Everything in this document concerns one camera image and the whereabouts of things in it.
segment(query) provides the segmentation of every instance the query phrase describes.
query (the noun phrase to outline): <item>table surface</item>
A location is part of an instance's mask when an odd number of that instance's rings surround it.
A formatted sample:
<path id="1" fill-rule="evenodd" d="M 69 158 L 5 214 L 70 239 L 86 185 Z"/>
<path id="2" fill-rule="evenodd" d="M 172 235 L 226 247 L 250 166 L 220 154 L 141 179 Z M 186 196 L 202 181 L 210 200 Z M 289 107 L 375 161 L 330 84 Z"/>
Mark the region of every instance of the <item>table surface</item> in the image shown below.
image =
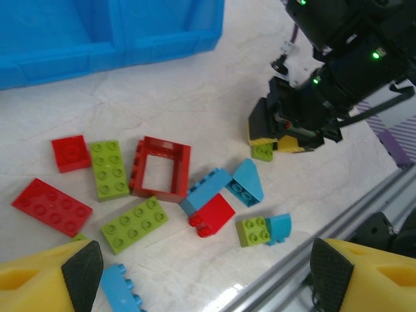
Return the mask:
<path id="1" fill-rule="evenodd" d="M 100 242 L 105 266 L 123 263 L 148 311 L 218 311 L 273 264 L 392 173 L 396 166 L 365 122 L 314 153 L 275 154 L 255 161 L 265 200 L 245 208 L 228 191 L 234 219 L 291 213 L 284 244 L 241 248 L 234 221 L 200 239 L 181 208 L 162 202 L 170 221 L 114 256 L 100 226 L 143 201 L 98 203 L 92 169 L 59 174 L 50 140 L 83 134 L 88 142 L 120 141 L 127 173 L 144 135 L 192 146 L 190 185 L 214 167 L 228 170 L 250 156 L 247 117 L 268 92 L 269 62 L 290 37 L 292 23 L 276 0 L 226 1 L 224 35 L 210 53 L 0 92 L 0 260 L 69 241 L 14 209 L 10 202 L 34 177 L 91 206 L 83 233 Z M 301 36 L 289 65 L 305 79 L 317 66 Z M 145 184 L 166 188 L 169 161 L 152 158 Z M 99 289 L 93 311 L 110 311 Z"/>

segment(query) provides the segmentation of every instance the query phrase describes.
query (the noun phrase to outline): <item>green 2x2 brick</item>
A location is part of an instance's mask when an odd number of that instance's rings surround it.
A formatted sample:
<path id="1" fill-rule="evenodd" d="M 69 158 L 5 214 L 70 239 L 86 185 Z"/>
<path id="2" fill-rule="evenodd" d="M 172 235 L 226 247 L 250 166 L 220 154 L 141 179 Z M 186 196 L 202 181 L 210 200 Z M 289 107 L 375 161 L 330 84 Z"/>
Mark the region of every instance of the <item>green 2x2 brick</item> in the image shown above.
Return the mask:
<path id="1" fill-rule="evenodd" d="M 270 162 L 273 160 L 273 143 L 252 146 L 252 158 Z"/>
<path id="2" fill-rule="evenodd" d="M 77 242 L 77 241 L 81 241 L 83 239 L 88 239 L 88 238 L 84 234 L 78 233 L 78 234 L 76 234 L 76 236 L 72 237 L 71 241 L 72 242 Z"/>
<path id="3" fill-rule="evenodd" d="M 118 254 L 168 220 L 156 197 L 151 197 L 102 226 L 101 231 L 114 254 Z"/>
<path id="4" fill-rule="evenodd" d="M 118 141 L 91 143 L 90 152 L 98 200 L 102 202 L 129 195 L 129 185 Z"/>
<path id="5" fill-rule="evenodd" d="M 235 224 L 241 247 L 249 247 L 270 242 L 266 220 L 262 216 L 239 221 Z"/>

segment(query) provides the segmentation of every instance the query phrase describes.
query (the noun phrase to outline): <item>black rubber pad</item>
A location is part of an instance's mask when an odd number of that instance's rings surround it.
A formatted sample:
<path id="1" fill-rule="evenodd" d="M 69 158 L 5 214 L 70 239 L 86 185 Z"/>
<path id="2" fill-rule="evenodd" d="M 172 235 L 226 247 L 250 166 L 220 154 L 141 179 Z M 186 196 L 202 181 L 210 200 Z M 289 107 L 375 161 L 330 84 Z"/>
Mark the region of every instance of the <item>black rubber pad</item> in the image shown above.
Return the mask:
<path id="1" fill-rule="evenodd" d="M 103 256 L 92 241 L 62 266 L 66 288 L 75 312 L 91 312 L 103 274 Z"/>
<path id="2" fill-rule="evenodd" d="M 311 252 L 311 272 L 325 312 L 339 312 L 354 265 L 322 239 Z"/>

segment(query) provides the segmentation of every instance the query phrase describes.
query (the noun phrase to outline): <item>blue storage tray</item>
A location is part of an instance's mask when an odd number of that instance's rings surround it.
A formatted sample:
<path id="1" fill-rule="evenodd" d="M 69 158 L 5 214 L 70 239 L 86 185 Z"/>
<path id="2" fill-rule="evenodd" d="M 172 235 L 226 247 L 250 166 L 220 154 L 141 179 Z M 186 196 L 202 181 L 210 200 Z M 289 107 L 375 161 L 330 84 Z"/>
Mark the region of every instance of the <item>blue storage tray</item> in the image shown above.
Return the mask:
<path id="1" fill-rule="evenodd" d="M 224 0 L 0 1 L 0 89 L 213 50 Z"/>

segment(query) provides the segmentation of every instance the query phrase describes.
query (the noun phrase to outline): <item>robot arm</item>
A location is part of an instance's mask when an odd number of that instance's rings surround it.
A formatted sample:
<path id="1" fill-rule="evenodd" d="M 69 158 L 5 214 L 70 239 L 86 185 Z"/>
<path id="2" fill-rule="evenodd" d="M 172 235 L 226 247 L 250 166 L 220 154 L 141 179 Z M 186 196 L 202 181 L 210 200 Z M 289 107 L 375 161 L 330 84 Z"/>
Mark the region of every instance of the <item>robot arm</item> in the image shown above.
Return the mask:
<path id="1" fill-rule="evenodd" d="M 416 83 L 416 2 L 412 0 L 288 0 L 286 11 L 324 62 L 302 85 L 278 77 L 249 118 L 250 145 L 310 151 L 324 138 L 342 140 L 340 128 L 409 99 Z M 281 72 L 283 62 L 273 63 Z M 399 95 L 353 118 L 349 112 L 383 86 Z"/>

